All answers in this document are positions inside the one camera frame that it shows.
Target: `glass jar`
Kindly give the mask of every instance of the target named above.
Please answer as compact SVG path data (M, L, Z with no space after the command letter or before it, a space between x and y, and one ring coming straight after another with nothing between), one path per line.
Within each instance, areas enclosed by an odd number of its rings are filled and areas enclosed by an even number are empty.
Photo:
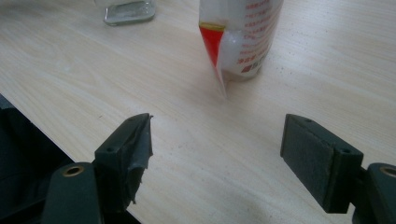
M94 0L107 25L147 21L155 14L155 0Z

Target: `bottle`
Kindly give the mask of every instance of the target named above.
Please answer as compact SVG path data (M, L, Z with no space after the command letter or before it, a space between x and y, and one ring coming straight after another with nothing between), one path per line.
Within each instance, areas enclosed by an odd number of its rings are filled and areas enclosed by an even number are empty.
M155 14L155 0L94 0L105 14L107 25L147 21Z

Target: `red liquid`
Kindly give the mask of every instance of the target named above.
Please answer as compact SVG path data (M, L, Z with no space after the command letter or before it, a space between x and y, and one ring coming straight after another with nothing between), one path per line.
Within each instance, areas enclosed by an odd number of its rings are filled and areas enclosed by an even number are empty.
M216 66L219 56L219 45L225 26L213 23L200 22L199 29L204 40L207 53L213 66Z

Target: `light wood grain surface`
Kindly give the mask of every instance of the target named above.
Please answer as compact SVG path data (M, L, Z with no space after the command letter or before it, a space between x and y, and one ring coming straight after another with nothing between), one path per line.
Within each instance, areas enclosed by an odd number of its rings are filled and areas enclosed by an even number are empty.
M0 93L75 161L149 112L154 156L129 210L144 223L350 223L325 214L279 156L311 118L396 163L396 2L286 0L261 73L222 99L198 0L109 27L93 1L0 2Z

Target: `table surface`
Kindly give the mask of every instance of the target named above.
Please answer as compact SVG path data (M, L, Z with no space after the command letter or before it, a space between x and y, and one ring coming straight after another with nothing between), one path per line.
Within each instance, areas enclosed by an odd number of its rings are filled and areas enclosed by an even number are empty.
M106 26L93 1L0 3L0 93L75 161L149 112L144 223L350 223L328 215L279 156L287 113L396 161L396 4L286 0L260 74L224 100L198 0L157 1L153 21Z

